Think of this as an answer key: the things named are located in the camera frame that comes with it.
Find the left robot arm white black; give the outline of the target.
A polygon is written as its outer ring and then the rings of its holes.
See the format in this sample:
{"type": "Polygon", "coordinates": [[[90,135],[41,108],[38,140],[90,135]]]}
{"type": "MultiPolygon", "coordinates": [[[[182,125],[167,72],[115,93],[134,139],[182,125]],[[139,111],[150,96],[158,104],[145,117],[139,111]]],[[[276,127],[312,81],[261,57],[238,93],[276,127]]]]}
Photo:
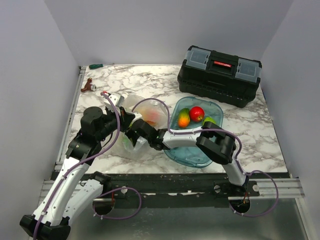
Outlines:
{"type": "Polygon", "coordinates": [[[96,197],[107,197],[110,177],[95,172],[85,186],[74,193],[79,181],[102,150],[101,143],[112,133],[127,130],[135,119],[123,107],[116,111],[89,107],[83,112],[80,130],[69,143],[66,159],[48,194],[31,215],[24,215],[20,226],[35,240],[66,240],[71,225],[96,197]]]}

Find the orange green fake mango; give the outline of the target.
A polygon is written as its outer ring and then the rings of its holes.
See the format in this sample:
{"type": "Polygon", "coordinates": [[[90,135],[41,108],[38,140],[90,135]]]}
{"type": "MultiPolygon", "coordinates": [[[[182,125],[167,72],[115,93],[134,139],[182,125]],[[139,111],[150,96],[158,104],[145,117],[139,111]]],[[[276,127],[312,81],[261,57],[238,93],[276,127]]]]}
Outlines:
{"type": "Polygon", "coordinates": [[[190,123],[190,110],[188,108],[183,108],[178,114],[177,124],[180,128],[186,128],[190,123]]]}

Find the translucent printed plastic bag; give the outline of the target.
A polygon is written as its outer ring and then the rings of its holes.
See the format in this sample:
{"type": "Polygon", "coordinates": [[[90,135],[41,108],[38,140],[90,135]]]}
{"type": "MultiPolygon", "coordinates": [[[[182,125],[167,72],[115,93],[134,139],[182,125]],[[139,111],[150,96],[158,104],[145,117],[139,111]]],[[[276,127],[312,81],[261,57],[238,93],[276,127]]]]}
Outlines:
{"type": "Polygon", "coordinates": [[[168,127],[168,112],[158,100],[146,100],[136,94],[128,95],[122,106],[135,119],[119,134],[113,151],[120,157],[137,160],[150,151],[149,142],[157,136],[156,131],[168,127]]]}

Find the green fake fruit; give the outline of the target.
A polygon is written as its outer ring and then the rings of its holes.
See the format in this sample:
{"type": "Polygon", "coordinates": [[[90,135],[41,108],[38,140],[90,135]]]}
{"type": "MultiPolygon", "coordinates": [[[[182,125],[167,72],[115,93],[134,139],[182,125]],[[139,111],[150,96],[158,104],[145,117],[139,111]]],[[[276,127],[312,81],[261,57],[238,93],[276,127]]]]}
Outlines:
{"type": "Polygon", "coordinates": [[[217,124],[217,122],[210,116],[205,117],[203,119],[203,121],[202,121],[202,124],[204,125],[206,122],[210,122],[210,123],[213,123],[215,125],[217,124]]]}

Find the fake peach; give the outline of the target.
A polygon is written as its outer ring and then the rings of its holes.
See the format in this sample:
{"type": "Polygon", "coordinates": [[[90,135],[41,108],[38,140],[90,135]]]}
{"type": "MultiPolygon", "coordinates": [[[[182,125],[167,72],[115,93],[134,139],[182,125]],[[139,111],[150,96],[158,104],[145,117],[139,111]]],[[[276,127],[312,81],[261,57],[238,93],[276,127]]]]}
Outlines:
{"type": "Polygon", "coordinates": [[[160,115],[156,110],[147,109],[143,113],[143,120],[150,124],[152,127],[155,127],[160,120],[160,115]]]}

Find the red fake fruit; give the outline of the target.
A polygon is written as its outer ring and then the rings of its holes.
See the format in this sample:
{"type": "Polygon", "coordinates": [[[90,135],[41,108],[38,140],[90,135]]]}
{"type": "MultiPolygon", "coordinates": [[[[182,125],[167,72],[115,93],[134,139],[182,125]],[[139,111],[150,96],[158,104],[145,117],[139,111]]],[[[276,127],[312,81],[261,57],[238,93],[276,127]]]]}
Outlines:
{"type": "Polygon", "coordinates": [[[200,106],[194,106],[189,110],[189,118],[193,122],[201,122],[205,116],[205,111],[200,106]]]}

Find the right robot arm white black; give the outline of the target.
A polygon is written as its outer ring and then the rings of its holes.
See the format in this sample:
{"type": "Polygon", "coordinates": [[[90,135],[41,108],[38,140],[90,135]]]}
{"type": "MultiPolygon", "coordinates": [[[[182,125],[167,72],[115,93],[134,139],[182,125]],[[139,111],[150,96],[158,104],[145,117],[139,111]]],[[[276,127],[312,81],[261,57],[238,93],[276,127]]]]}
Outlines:
{"type": "Polygon", "coordinates": [[[235,134],[206,121],[193,129],[158,129],[142,119],[136,120],[125,135],[136,145],[138,138],[144,138],[157,151],[180,147],[199,148],[212,162],[222,165],[230,182],[230,191],[241,196],[248,190],[248,177],[237,160],[242,143],[235,134]]]}

